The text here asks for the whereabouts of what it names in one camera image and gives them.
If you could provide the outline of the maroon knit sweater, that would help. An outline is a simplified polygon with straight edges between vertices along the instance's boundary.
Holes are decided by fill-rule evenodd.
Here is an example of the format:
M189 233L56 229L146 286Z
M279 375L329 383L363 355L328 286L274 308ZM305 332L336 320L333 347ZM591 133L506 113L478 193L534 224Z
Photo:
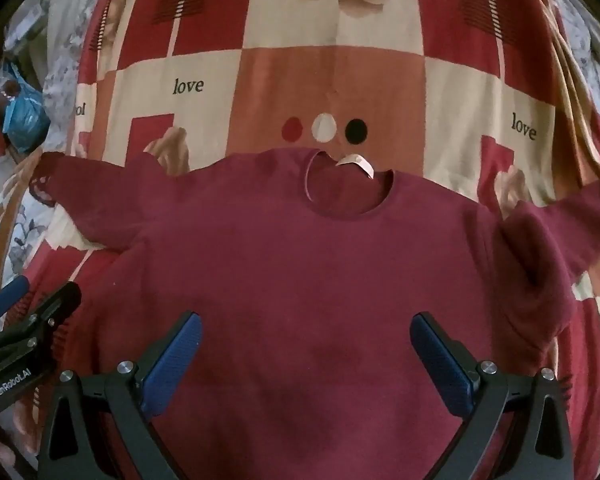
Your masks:
M600 182L503 218L420 177L280 148L180 176L147 153L122 167L46 154L33 188L116 253L83 284L65 367L108 372L200 315L156 422L189 479L422 478L457 421L412 317L531 375L600 255Z

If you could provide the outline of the blue plastic bag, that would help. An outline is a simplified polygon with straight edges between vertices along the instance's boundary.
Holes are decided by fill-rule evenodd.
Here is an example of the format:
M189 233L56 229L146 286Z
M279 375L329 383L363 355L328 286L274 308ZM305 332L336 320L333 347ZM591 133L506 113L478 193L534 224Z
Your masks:
M42 93L32 87L12 63L3 65L19 91L8 99L3 132L19 153L30 153L46 138L50 120L43 106Z

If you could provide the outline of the grey floral bedsheet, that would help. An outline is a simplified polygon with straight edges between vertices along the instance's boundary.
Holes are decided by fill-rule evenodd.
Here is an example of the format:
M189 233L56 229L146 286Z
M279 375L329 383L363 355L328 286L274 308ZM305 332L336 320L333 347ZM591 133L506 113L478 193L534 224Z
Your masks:
M61 152L73 126L80 57L97 0L24 0L17 14L29 30L19 51L29 55L41 85L43 106L50 120L43 152ZM14 153L1 162L3 184L28 154ZM3 283L23 272L52 218L50 207L35 203L26 191L17 214L5 261Z

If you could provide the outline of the red cream patterned blanket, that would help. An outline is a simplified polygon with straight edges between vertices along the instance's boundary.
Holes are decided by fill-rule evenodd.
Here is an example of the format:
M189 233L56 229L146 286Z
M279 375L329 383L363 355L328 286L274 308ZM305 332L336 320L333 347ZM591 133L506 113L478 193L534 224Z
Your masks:
M600 115L553 0L98 0L76 97L61 155L122 167L147 153L171 176L310 148L503 218L600 182ZM35 299L116 258L46 206ZM598 270L600 255L538 368L566 388L579 479L600 474Z

